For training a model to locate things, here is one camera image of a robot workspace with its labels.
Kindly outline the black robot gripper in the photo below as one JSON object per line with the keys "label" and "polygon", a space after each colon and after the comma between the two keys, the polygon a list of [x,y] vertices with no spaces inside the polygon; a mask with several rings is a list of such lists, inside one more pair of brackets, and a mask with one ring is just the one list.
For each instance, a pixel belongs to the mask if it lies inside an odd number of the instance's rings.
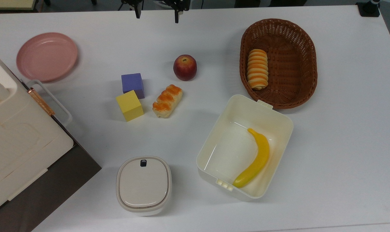
{"label": "black robot gripper", "polygon": [[173,9],[175,23],[179,23],[179,17],[183,11],[191,8],[191,0],[121,0],[122,6],[127,6],[135,11],[136,18],[141,17],[141,10],[149,6],[149,9]]}

